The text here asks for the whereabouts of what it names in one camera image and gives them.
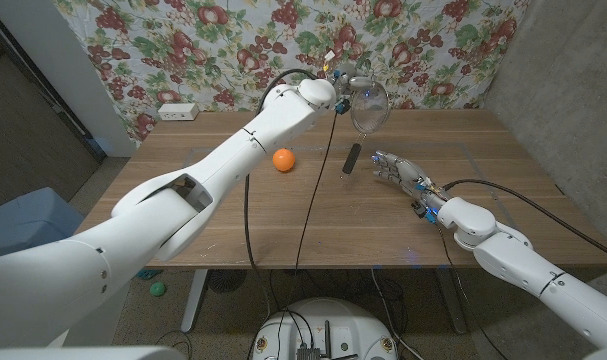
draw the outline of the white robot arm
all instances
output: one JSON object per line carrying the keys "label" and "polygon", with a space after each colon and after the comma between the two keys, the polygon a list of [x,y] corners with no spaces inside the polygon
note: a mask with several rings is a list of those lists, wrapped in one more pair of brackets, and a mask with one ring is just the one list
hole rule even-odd
{"label": "white robot arm", "polygon": [[490,211],[437,188],[408,160],[377,151],[376,176],[401,185],[414,210],[431,223],[456,228],[455,241],[490,274],[537,297],[598,348],[607,348],[607,296],[537,254],[530,240],[496,221]]}
{"label": "white robot arm", "polygon": [[169,260],[207,226],[267,154],[336,102],[326,80],[279,85],[263,111],[197,164],[139,185],[112,218],[68,239],[0,257],[0,348],[45,346],[125,285],[152,258]]}

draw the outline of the white power strip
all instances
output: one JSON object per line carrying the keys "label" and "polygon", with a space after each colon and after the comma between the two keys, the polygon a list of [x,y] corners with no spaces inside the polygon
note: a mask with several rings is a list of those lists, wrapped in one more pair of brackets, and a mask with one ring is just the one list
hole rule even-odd
{"label": "white power strip", "polygon": [[198,114],[196,104],[163,104],[159,109],[161,120],[194,120]]}

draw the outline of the floral fabric backdrop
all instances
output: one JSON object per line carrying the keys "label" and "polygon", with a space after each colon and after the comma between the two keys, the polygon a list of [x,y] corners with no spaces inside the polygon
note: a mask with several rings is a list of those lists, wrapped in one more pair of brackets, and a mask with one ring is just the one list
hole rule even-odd
{"label": "floral fabric backdrop", "polygon": [[138,144],[163,103],[254,110],[283,70],[324,77],[330,49],[396,108],[479,107],[529,0],[53,2]]}

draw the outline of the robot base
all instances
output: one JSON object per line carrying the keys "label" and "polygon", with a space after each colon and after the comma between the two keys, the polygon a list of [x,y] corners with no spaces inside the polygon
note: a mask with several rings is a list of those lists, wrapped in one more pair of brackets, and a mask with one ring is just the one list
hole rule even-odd
{"label": "robot base", "polygon": [[[352,358],[349,357],[350,355],[358,355],[353,359],[396,359],[394,341],[385,325],[369,312],[350,302],[333,298],[312,298],[301,300],[288,308],[293,312],[291,316],[287,312],[285,315],[283,312],[278,312],[261,327],[252,347],[254,360],[327,358],[326,345],[330,349],[331,359]],[[314,340],[313,349],[309,349],[311,345],[310,329],[305,321],[294,312],[300,314],[309,323]],[[296,319],[296,323],[301,329],[303,343],[308,348],[307,350],[300,349],[301,336],[292,317]]]}

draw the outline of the wooden table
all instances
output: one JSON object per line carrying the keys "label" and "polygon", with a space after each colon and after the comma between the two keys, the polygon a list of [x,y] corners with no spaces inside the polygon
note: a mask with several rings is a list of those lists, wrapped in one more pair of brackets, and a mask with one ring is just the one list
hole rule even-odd
{"label": "wooden table", "polygon": [[[161,122],[123,168],[79,228],[107,220],[116,202],[143,181],[196,163],[236,132],[253,113],[201,113],[193,122]],[[312,192],[327,149],[332,115],[292,141],[292,171],[279,173],[267,157],[250,182],[250,236],[260,268],[293,268]],[[393,111],[381,130],[367,136],[353,173],[341,168],[358,133],[348,115],[337,119],[327,164],[303,239],[300,268],[433,267],[449,265],[434,225],[417,218],[398,185],[373,176],[370,156],[381,149],[420,165],[437,184],[478,178],[510,187],[586,234],[604,242],[554,181],[532,160],[494,115],[485,110]],[[484,185],[461,184],[450,193],[491,210],[528,236],[534,249],[563,267],[607,266],[607,255],[511,195]],[[243,230],[243,186],[224,201],[207,229],[169,262],[152,268],[195,269],[181,329],[197,313],[207,270],[250,268]],[[455,266],[478,264],[445,232]],[[437,271],[457,332],[462,310],[449,274]]]}

